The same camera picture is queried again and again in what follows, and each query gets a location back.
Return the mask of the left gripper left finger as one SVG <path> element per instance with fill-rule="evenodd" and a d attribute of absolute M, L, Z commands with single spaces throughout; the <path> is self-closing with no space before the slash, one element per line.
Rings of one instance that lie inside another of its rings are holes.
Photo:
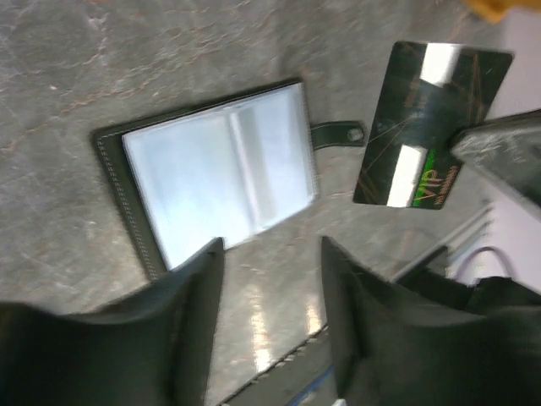
<path fill-rule="evenodd" d="M 90 313 L 1 304 L 4 405 L 201 405 L 224 277 L 224 243 Z"/>

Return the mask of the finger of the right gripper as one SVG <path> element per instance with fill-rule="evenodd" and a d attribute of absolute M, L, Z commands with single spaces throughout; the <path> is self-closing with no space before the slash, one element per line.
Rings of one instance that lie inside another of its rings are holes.
<path fill-rule="evenodd" d="M 490 119 L 450 141 L 453 156 L 525 207 L 540 206 L 540 111 Z"/>

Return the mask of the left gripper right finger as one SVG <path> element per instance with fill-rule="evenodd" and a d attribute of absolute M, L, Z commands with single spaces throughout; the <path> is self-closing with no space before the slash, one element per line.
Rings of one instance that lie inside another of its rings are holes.
<path fill-rule="evenodd" d="M 390 282 L 321 240 L 338 397 L 349 405 L 537 405 L 540 295 L 466 285 L 425 263 Z"/>

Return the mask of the black VIP card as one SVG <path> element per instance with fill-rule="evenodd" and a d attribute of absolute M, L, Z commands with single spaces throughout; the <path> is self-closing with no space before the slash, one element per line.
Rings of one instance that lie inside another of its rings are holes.
<path fill-rule="evenodd" d="M 462 168 L 451 140 L 485 120 L 513 59 L 509 51 L 396 42 L 353 202 L 441 209 Z"/>

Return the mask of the black card holder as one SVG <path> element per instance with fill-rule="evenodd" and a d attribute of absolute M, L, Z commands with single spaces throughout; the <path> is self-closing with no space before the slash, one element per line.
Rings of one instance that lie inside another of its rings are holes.
<path fill-rule="evenodd" d="M 358 120 L 311 123 L 289 78 L 95 130 L 90 142 L 149 279 L 216 238 L 226 248 L 317 199 L 316 151 L 362 147 Z"/>

